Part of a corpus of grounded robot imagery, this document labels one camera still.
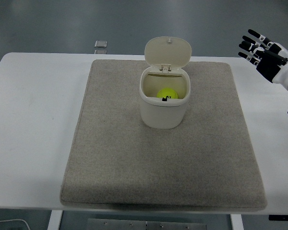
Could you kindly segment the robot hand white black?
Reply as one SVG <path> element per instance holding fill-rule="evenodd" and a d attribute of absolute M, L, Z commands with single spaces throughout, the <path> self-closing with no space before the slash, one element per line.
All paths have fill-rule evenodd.
<path fill-rule="evenodd" d="M 249 29 L 254 38 L 243 36 L 238 55 L 252 65 L 270 83 L 281 84 L 288 91 L 288 50 L 281 44 Z"/>

